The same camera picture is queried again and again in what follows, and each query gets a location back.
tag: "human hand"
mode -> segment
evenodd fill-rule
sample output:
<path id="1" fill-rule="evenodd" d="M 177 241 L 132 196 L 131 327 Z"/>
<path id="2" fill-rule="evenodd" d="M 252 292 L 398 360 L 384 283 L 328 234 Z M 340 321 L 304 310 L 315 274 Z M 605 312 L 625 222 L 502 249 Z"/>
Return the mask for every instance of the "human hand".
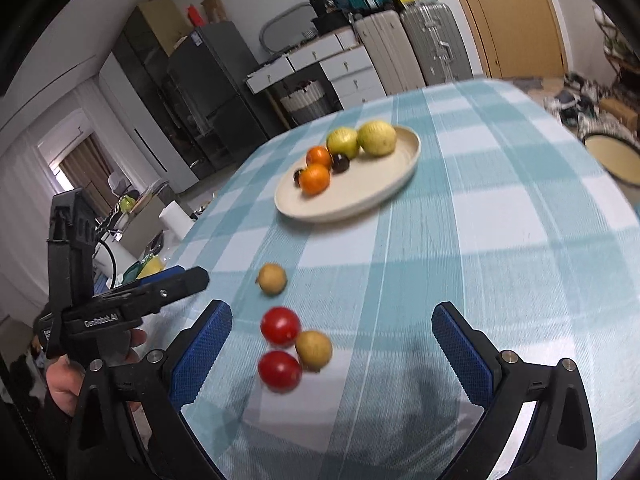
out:
<path id="1" fill-rule="evenodd" d="M 146 341 L 146 332 L 138 328 L 131 329 L 131 349 L 125 358 L 127 363 L 137 363 L 140 361 L 138 354 L 133 349 L 142 345 Z M 84 379 L 84 370 L 75 362 L 69 360 L 67 355 L 63 355 L 47 369 L 47 386 L 51 393 L 51 398 L 57 406 L 67 415 L 73 416 L 78 404 L 78 395 Z M 130 402 L 131 411 L 139 407 L 139 402 Z"/>

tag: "tangerine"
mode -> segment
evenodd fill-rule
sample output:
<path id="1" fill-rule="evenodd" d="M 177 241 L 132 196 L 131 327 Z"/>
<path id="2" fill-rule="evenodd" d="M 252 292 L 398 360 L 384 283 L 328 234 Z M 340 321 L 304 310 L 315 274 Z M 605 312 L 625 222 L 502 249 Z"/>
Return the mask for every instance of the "tangerine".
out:
<path id="1" fill-rule="evenodd" d="M 322 164 L 310 164 L 300 173 L 300 187 L 308 195 L 317 195 L 329 187 L 331 176 Z"/>
<path id="2" fill-rule="evenodd" d="M 306 152 L 306 164 L 321 164 L 325 168 L 331 168 L 332 158 L 329 150 L 324 146 L 314 146 Z"/>

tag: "screw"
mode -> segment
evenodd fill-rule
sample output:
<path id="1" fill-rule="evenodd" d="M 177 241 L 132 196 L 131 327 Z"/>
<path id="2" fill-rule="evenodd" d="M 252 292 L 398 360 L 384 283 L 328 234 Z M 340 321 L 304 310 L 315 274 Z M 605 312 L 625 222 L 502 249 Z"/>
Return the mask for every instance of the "screw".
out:
<path id="1" fill-rule="evenodd" d="M 89 364 L 89 370 L 92 372 L 97 372 L 100 368 L 102 368 L 102 359 L 94 359 Z"/>
<path id="2" fill-rule="evenodd" d="M 502 360 L 510 365 L 518 362 L 518 354 L 513 350 L 504 350 L 500 355 L 502 356 Z"/>
<path id="3" fill-rule="evenodd" d="M 575 362 L 572 359 L 569 359 L 568 357 L 565 357 L 564 359 L 562 359 L 562 366 L 568 372 L 573 372 L 576 368 Z"/>
<path id="4" fill-rule="evenodd" d="M 150 363 L 157 363 L 162 360 L 164 352 L 162 350 L 152 350 L 146 355 L 146 360 Z"/>

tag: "dark grape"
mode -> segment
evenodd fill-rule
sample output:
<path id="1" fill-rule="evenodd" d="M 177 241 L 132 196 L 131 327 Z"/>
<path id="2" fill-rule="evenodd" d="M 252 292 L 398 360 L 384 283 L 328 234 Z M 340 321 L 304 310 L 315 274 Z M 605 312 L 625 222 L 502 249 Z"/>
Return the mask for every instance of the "dark grape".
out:
<path id="1" fill-rule="evenodd" d="M 298 168 L 293 174 L 293 182 L 296 183 L 296 187 L 300 187 L 300 173 L 302 173 L 303 171 L 305 170 L 303 170 L 302 168 Z"/>
<path id="2" fill-rule="evenodd" d="M 336 153 L 333 156 L 334 162 L 331 165 L 332 170 L 334 170 L 335 174 L 344 173 L 349 169 L 349 157 L 343 155 L 341 153 Z"/>

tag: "brown curtain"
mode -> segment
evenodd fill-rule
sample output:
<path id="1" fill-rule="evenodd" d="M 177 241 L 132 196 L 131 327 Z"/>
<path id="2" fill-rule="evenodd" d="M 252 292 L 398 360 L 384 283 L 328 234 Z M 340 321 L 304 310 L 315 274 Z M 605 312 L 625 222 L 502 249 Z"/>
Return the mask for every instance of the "brown curtain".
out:
<path id="1" fill-rule="evenodd" d="M 109 175 L 113 170 L 104 158 L 93 135 L 78 144 L 60 162 L 60 169 L 72 186 L 84 187 L 98 215 L 103 217 L 109 215 L 118 201 L 118 198 L 111 192 L 108 182 Z"/>

